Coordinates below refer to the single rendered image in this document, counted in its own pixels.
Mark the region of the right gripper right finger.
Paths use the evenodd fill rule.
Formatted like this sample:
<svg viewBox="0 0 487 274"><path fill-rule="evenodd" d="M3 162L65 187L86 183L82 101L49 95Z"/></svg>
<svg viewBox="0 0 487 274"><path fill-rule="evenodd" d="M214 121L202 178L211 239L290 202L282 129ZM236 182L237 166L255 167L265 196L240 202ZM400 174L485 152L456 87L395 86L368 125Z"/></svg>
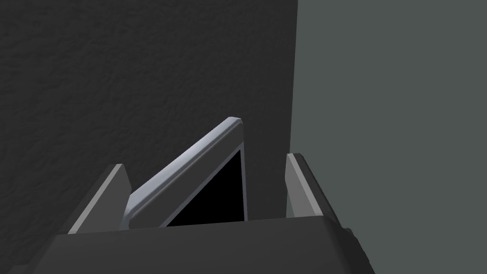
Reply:
<svg viewBox="0 0 487 274"><path fill-rule="evenodd" d="M285 183L290 209L286 213L287 217L322 215L338 222L335 212L302 154L286 155Z"/></svg>

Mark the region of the grey framed black screen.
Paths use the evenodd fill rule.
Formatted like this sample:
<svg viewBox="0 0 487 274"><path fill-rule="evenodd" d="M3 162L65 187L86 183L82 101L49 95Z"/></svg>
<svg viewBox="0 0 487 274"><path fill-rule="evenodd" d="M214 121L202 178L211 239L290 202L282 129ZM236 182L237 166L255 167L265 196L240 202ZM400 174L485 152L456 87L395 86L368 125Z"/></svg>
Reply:
<svg viewBox="0 0 487 274"><path fill-rule="evenodd" d="M120 228L247 219L244 125L228 117L130 195Z"/></svg>

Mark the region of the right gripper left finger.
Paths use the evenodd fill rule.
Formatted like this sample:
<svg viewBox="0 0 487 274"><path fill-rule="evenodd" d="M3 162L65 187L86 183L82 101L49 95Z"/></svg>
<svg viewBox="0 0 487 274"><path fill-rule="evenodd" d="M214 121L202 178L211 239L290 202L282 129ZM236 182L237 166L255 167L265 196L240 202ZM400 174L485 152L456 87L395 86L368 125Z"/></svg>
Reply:
<svg viewBox="0 0 487 274"><path fill-rule="evenodd" d="M109 165L68 218L67 233L117 230L130 194L124 165Z"/></svg>

